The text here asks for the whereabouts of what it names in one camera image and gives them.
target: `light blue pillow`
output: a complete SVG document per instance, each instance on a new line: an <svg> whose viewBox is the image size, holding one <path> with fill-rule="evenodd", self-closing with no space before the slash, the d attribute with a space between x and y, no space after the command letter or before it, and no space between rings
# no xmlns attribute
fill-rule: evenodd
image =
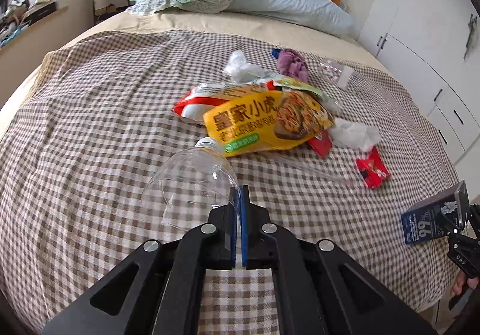
<svg viewBox="0 0 480 335"><path fill-rule="evenodd" d="M272 17L339 37L353 26L351 16L331 0L233 0L226 11Z"/></svg>

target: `clear plastic bottle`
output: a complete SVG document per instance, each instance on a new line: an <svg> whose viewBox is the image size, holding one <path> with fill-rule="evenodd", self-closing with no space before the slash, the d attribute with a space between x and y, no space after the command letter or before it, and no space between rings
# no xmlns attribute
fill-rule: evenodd
<svg viewBox="0 0 480 335"><path fill-rule="evenodd" d="M162 165L143 190L142 206L160 210L162 225L189 231L207 222L211 209L230 202L231 187L239 183L222 144L205 137Z"/></svg>

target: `yellow snack bag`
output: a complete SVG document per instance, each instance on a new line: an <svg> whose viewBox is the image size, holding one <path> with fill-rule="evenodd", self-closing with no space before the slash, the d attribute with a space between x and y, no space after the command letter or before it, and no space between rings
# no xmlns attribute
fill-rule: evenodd
<svg viewBox="0 0 480 335"><path fill-rule="evenodd" d="M332 126L322 105L301 91L268 91L231 100L203 115L208 135L227 157L291 149Z"/></svg>

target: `finger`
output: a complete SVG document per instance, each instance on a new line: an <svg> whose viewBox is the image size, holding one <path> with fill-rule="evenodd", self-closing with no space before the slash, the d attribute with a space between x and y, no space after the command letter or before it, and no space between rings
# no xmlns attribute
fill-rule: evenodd
<svg viewBox="0 0 480 335"><path fill-rule="evenodd" d="M469 287L471 287L472 289L475 289L475 288L478 286L478 284L479 284L479 281L478 281L478 280L479 280L478 277L477 277L477 278L473 278L473 279L472 279L472 278L469 278L469 279L467 280L467 284L468 284Z"/></svg>
<svg viewBox="0 0 480 335"><path fill-rule="evenodd" d="M467 275L463 271L458 272L450 291L451 296L458 296L462 293L463 285L467 280L466 277Z"/></svg>

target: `metal bolt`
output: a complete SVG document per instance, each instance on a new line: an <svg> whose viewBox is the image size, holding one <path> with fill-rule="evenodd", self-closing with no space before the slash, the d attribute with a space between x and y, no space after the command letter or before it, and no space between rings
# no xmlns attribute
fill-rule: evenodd
<svg viewBox="0 0 480 335"><path fill-rule="evenodd" d="M145 242L143 244L143 249L146 251L146 252L153 252L153 251L157 251L158 250L158 242L154 241L154 240L148 240L147 242Z"/></svg>
<svg viewBox="0 0 480 335"><path fill-rule="evenodd" d="M262 231L265 233L275 233L277 231L277 226L268 222L267 224L262 225Z"/></svg>
<svg viewBox="0 0 480 335"><path fill-rule="evenodd" d="M331 251L334 248L334 244L331 240L322 240L318 242L318 248L320 248L322 251Z"/></svg>
<svg viewBox="0 0 480 335"><path fill-rule="evenodd" d="M217 227L213 224L205 224L205 225L202 225L202 227L200 228L200 230L202 231L202 233L204 234L210 234L210 233L213 233L217 230Z"/></svg>

